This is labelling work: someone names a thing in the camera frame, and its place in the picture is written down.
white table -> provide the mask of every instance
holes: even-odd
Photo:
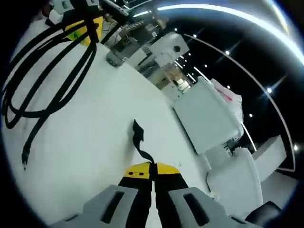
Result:
[[[20,46],[44,29],[43,21],[34,22]],[[67,45],[54,47],[35,64],[13,97],[15,107],[46,64]],[[78,45],[54,68],[28,110],[40,110],[49,104],[85,49]],[[81,212],[86,201],[108,185],[118,184],[127,167],[146,161],[132,143],[133,119],[144,129],[143,150],[156,162],[177,167],[189,186],[208,192],[206,171],[167,99],[127,63],[120,68],[109,65],[107,52],[98,44],[94,62],[73,99],[40,129],[26,171],[21,164],[22,148],[37,120],[22,118],[12,130],[5,126],[2,129],[16,182],[47,224]],[[157,217],[153,201],[146,227],[160,227]]]

